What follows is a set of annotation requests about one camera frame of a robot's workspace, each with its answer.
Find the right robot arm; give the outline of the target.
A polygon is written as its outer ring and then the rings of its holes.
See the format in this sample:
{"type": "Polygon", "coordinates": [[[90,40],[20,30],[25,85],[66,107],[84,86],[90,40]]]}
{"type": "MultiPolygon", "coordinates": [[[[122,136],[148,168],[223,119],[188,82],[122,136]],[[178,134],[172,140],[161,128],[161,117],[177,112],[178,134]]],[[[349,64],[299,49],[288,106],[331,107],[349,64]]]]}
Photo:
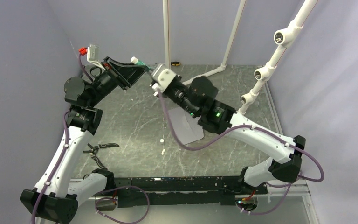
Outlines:
{"type": "Polygon", "coordinates": [[[164,74],[161,78],[153,75],[151,87],[161,101],[172,136],[182,148],[191,151],[203,149],[202,146],[188,147],[179,140],[165,107],[164,98],[180,106],[191,117],[198,118],[198,125],[203,130],[217,134],[216,138],[204,145],[205,147],[227,136],[251,145],[269,156],[266,161],[245,167],[242,171],[238,181],[242,193],[249,194],[260,184],[271,180],[286,183],[297,181],[305,138],[280,136],[246,118],[229,105],[216,100],[219,90],[207,77],[198,77],[190,86],[185,86],[179,75],[164,74]]]}

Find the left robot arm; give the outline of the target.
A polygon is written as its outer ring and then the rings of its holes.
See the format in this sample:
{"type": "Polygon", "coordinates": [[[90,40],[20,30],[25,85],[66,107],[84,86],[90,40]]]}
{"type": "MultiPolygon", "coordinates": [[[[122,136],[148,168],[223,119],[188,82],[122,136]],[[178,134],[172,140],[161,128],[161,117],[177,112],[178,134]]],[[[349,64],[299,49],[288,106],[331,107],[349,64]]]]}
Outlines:
{"type": "Polygon", "coordinates": [[[115,88],[131,88],[150,67],[137,58],[121,63],[109,57],[101,62],[101,73],[91,81],[71,77],[64,84],[69,110],[63,116],[63,136],[48,168],[32,189],[25,189],[20,200],[31,213],[30,223],[45,219],[68,224],[77,209],[96,194],[111,195],[117,190],[114,174],[98,168],[84,180],[71,184],[71,175],[83,149],[95,135],[103,115],[97,104],[115,88]]]}

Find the green white glue stick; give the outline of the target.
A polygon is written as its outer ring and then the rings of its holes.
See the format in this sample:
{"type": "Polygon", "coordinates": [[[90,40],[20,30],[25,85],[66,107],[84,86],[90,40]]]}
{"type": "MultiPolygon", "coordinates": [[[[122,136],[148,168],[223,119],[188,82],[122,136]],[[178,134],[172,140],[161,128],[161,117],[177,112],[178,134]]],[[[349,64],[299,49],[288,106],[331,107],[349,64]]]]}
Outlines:
{"type": "Polygon", "coordinates": [[[135,56],[133,56],[131,58],[131,63],[133,63],[134,65],[137,65],[137,66],[144,66],[146,67],[146,71],[147,72],[151,72],[152,71],[152,68],[148,65],[146,65],[143,61],[139,60],[138,58],[136,58],[135,56]]]}

